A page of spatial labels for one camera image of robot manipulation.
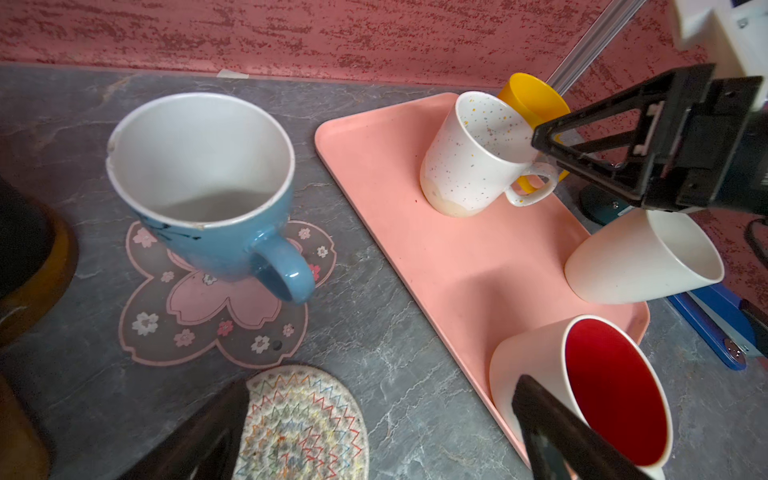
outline speckled mug handle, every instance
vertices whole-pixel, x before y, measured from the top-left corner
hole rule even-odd
[[[541,175],[542,177],[547,177],[548,181],[543,187],[539,188],[531,194],[520,195],[512,190],[511,186],[508,187],[507,190],[504,190],[504,193],[507,194],[507,200],[509,200],[509,203],[515,205],[516,207],[527,207],[528,205],[533,205],[539,200],[542,200],[547,195],[551,194],[554,188],[558,185],[558,177],[560,176],[554,167],[543,162],[535,162],[531,164],[530,167],[523,171],[521,177],[525,175]]]

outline countertop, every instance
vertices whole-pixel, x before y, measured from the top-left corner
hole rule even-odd
[[[118,342],[121,310],[143,277],[125,254],[135,219],[104,172],[105,145],[129,111],[184,91],[251,101],[293,140],[292,217],[333,235],[339,257],[288,362],[326,370],[357,398],[370,478],[531,478],[314,150],[326,120],[448,90],[0,66],[0,175],[61,213],[80,245],[66,294],[0,351],[0,372],[51,450],[51,478],[118,477],[225,385],[255,373],[215,349],[144,366]],[[558,187],[571,210],[579,186],[569,178]],[[768,373],[753,360],[729,370],[666,300],[649,306],[641,348],[674,422],[667,478],[768,478]]]

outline speckled white mug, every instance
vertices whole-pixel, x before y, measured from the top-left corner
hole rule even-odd
[[[422,162],[420,181],[429,203],[441,214],[470,217],[502,193],[516,207],[535,204],[558,184],[550,164],[534,163],[533,130],[514,108],[481,91],[461,94]],[[511,185],[521,175],[547,183],[520,195]]]

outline pink tray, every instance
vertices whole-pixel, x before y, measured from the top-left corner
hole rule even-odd
[[[592,313],[640,342],[645,303],[596,305],[568,287],[563,266],[589,236],[551,195],[513,207],[502,195],[475,217],[451,218],[427,203],[419,166],[453,107],[445,93],[320,125],[317,152],[384,250],[507,438],[525,446],[491,401],[488,365],[509,336]]]

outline red-lined white cup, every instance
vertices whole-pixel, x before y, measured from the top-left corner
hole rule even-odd
[[[577,316],[510,337],[491,358],[493,403],[519,439],[512,396],[528,374],[656,480],[672,451],[672,417],[656,372],[606,319]]]

